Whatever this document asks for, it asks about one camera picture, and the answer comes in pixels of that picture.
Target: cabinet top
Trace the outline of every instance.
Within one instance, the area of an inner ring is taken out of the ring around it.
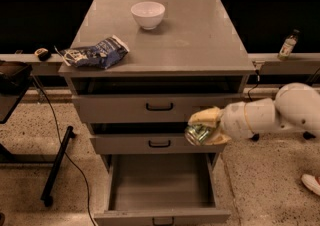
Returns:
[[[156,1],[166,7],[163,21],[144,30],[131,7]],[[72,48],[91,46],[116,35],[130,49],[107,70],[63,64],[62,75],[240,75],[253,72],[251,60],[220,0],[94,0]]]

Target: open drawer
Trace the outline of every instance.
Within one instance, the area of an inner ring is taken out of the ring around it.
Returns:
[[[188,121],[193,113],[240,99],[240,94],[87,95],[72,101],[83,123]]]
[[[207,154],[112,156],[100,226],[223,223]]]

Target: drawer handle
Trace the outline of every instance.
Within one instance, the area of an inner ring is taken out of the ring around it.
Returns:
[[[171,217],[171,222],[170,223],[161,223],[161,221],[166,221],[168,218],[152,218],[152,223],[154,226],[173,226],[174,225],[174,217]]]
[[[149,103],[146,103],[146,109],[149,111],[169,111],[173,109],[173,103],[171,102],[169,107],[156,107],[149,105]]]
[[[148,143],[150,148],[168,148],[171,145],[170,140],[168,140],[167,143],[152,143],[152,141],[149,141]]]

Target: snack bag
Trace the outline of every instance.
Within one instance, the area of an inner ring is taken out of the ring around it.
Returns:
[[[128,52],[129,48],[116,36],[106,38],[95,46],[57,51],[68,66],[91,66],[102,69],[118,63]]]

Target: drawer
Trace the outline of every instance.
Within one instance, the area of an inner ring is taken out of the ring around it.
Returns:
[[[206,154],[116,155],[99,226],[223,223]]]
[[[83,123],[187,122],[199,110],[236,98],[240,95],[97,95],[74,96],[73,103]]]
[[[163,154],[163,153],[219,153],[225,144],[194,146],[184,134],[117,134],[92,135],[97,154]]]

